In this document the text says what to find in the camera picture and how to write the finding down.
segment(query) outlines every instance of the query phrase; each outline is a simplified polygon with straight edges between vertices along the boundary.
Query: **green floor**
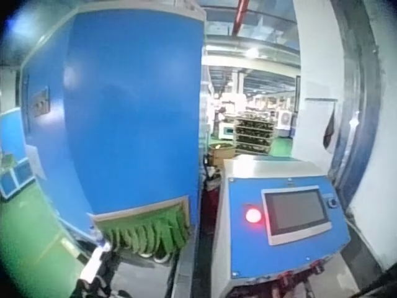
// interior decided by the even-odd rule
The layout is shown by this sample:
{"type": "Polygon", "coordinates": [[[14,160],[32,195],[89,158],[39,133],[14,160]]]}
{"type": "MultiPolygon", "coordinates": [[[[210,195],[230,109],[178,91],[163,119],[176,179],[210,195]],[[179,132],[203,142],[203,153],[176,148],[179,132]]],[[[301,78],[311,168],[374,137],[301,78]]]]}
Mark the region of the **green floor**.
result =
{"type": "Polygon", "coordinates": [[[61,244],[66,236],[37,184],[0,205],[0,254],[23,295],[66,298],[83,266],[61,244]]]}

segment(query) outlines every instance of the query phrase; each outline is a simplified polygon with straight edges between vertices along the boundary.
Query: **ceiling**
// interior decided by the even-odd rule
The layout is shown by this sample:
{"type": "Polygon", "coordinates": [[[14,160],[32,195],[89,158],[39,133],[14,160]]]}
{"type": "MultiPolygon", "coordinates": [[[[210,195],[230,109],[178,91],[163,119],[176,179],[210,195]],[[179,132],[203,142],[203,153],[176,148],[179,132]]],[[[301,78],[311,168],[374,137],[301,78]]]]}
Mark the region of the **ceiling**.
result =
{"type": "MultiPolygon", "coordinates": [[[[0,44],[0,65],[19,65],[41,36],[77,5],[91,0],[31,0],[6,21],[7,31],[0,44]]],[[[174,0],[152,0],[170,2],[174,0]]],[[[242,26],[231,36],[238,0],[196,0],[207,12],[205,27],[207,53],[242,56],[249,48],[259,51],[258,59],[299,67],[297,22],[292,0],[250,0],[242,26]]],[[[294,88],[295,80],[273,73],[244,68],[246,94],[276,93],[294,88]]],[[[227,87],[233,69],[211,66],[215,92],[227,87]]]]}

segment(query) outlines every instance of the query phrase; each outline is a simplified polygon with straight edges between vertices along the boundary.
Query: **green curtain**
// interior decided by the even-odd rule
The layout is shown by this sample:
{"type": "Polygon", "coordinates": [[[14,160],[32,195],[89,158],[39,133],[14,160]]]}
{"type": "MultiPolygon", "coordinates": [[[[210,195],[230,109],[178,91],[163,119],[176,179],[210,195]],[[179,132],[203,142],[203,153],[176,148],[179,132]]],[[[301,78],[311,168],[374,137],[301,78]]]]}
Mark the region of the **green curtain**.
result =
{"type": "Polygon", "coordinates": [[[180,250],[189,238],[182,204],[138,215],[96,222],[113,249],[155,253],[160,243],[166,253],[180,250]]]}

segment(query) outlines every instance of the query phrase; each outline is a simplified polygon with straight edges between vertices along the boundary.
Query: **screen bezel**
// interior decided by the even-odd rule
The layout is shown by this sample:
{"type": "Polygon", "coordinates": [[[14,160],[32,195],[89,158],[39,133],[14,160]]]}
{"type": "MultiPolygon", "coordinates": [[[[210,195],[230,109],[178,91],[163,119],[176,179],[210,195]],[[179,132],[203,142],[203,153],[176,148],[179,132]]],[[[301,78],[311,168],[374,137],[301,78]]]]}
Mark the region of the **screen bezel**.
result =
{"type": "Polygon", "coordinates": [[[265,221],[266,221],[266,230],[267,237],[269,239],[270,245],[279,245],[283,243],[297,241],[303,238],[308,238],[320,233],[323,233],[332,228],[332,224],[329,221],[328,213],[325,208],[324,202],[322,200],[321,194],[319,192],[318,186],[303,186],[303,187],[289,187],[289,188],[278,188],[278,189],[263,189],[262,190],[262,200],[264,204],[265,210],[265,221]],[[272,207],[272,203],[268,202],[266,197],[267,194],[281,194],[281,193],[290,193],[294,192],[309,192],[316,191],[321,208],[323,210],[324,218],[321,220],[316,220],[314,222],[305,223],[303,225],[297,225],[289,228],[281,228],[277,229],[277,224],[275,223],[275,217],[271,217],[270,213],[274,211],[272,207]]]}

